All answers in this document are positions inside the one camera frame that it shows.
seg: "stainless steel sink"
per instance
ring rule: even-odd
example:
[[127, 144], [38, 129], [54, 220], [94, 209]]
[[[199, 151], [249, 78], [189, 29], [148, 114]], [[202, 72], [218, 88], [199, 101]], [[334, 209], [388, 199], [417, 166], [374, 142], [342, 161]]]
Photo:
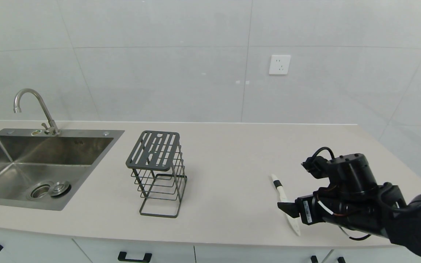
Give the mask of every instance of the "stainless steel sink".
[[1, 130], [0, 205], [62, 210], [123, 132]]

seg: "wall outlet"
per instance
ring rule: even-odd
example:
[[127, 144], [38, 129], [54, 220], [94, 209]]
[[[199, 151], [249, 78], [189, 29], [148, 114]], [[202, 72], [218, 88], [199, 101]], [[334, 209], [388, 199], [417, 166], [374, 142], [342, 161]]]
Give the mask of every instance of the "wall outlet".
[[290, 55], [272, 55], [270, 57], [269, 75], [287, 75]]

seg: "rack top slats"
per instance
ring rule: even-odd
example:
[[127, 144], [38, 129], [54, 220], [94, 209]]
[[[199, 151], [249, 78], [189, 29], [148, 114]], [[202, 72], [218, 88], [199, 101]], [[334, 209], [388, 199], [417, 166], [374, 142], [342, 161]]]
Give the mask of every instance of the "rack top slats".
[[145, 130], [126, 160], [126, 166], [131, 169], [168, 171], [173, 164], [178, 145], [178, 133]]

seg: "countertop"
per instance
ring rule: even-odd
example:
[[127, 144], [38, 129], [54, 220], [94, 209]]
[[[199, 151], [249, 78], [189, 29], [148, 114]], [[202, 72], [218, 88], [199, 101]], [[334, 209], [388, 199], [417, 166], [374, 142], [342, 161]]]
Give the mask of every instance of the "countertop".
[[[0, 121], [3, 128], [40, 128], [40, 121]], [[0, 228], [136, 241], [285, 247], [391, 246], [373, 236], [358, 242], [337, 226], [300, 223], [302, 236], [278, 210], [274, 173], [290, 200], [327, 186], [300, 165], [318, 148], [364, 153], [378, 184], [398, 184], [406, 199], [421, 178], [357, 125], [252, 123], [58, 122], [61, 129], [125, 130], [62, 211], [0, 205]], [[144, 130], [180, 133], [188, 182], [178, 218], [139, 215], [142, 204], [125, 165]], [[359, 232], [352, 235], [363, 236]]]

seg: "metal rack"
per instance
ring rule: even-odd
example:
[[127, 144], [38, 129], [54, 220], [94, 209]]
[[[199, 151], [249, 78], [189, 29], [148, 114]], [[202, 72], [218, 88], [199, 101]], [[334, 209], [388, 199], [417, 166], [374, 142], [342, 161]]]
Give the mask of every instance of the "metal rack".
[[134, 145], [126, 166], [132, 169], [131, 177], [135, 178], [137, 191], [144, 198], [139, 213], [176, 218], [187, 182], [180, 135], [145, 130]]

